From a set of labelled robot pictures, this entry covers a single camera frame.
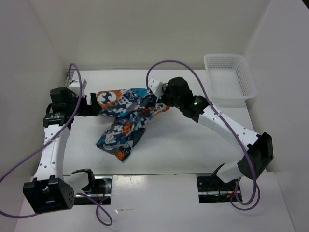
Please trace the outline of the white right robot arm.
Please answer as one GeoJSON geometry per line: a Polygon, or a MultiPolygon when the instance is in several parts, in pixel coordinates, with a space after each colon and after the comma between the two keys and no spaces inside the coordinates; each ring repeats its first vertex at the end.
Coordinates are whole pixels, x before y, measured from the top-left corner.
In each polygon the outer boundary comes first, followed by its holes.
{"type": "Polygon", "coordinates": [[[169,80],[162,86],[164,104],[175,107],[187,118],[220,135],[243,153],[239,161],[220,165],[214,172],[212,186],[223,190],[230,181],[243,176],[256,180],[273,160],[272,137],[258,134],[232,120],[203,96],[195,96],[181,77],[169,80]]]}

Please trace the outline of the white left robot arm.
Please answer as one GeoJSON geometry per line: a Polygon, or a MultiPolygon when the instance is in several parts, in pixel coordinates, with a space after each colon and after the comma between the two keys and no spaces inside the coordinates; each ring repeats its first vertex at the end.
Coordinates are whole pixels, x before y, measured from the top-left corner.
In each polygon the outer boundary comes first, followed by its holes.
{"type": "Polygon", "coordinates": [[[73,207],[74,190],[63,179],[66,143],[75,116],[98,116],[101,106],[95,93],[79,96],[66,87],[50,91],[51,103],[43,118],[44,148],[31,182],[24,183],[23,194],[35,214],[73,207]]]}

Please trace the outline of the colourful patterned shorts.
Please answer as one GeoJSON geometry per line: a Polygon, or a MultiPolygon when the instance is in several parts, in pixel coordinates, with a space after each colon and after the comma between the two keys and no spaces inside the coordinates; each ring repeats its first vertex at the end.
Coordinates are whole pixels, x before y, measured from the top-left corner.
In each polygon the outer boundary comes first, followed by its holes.
{"type": "Polygon", "coordinates": [[[114,121],[96,146],[120,161],[130,156],[144,135],[146,124],[170,108],[145,88],[101,91],[97,93],[97,101],[102,108],[99,114],[112,116],[114,121]]]}

